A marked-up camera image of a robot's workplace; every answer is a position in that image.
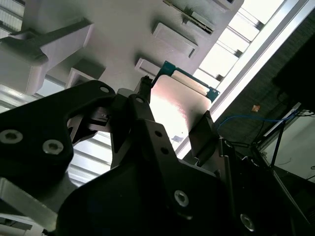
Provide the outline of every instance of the bolt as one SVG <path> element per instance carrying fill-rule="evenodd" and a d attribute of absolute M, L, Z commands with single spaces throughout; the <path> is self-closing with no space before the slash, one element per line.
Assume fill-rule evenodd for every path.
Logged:
<path fill-rule="evenodd" d="M 43 151 L 47 154 L 58 155 L 63 150 L 63 144 L 54 139 L 47 140 L 43 144 Z"/>
<path fill-rule="evenodd" d="M 109 92 L 109 89 L 105 87 L 100 87 L 100 90 L 102 90 L 103 92 Z"/>
<path fill-rule="evenodd" d="M 140 102 L 140 103 L 143 103 L 143 102 L 144 102 L 144 101 L 142 100 L 142 98 L 140 98 L 140 97 L 136 98 L 136 100 L 137 100 L 138 102 Z"/>
<path fill-rule="evenodd" d="M 174 193 L 175 200 L 181 207 L 187 207 L 189 203 L 188 196 L 182 190 L 176 190 Z"/>
<path fill-rule="evenodd" d="M 241 214 L 241 222 L 246 227 L 246 229 L 248 229 L 250 232 L 255 231 L 254 223 L 252 222 L 252 220 L 247 215 Z"/>
<path fill-rule="evenodd" d="M 15 129 L 7 129 L 0 133 L 0 142 L 4 144 L 17 144 L 23 139 L 23 135 Z"/>

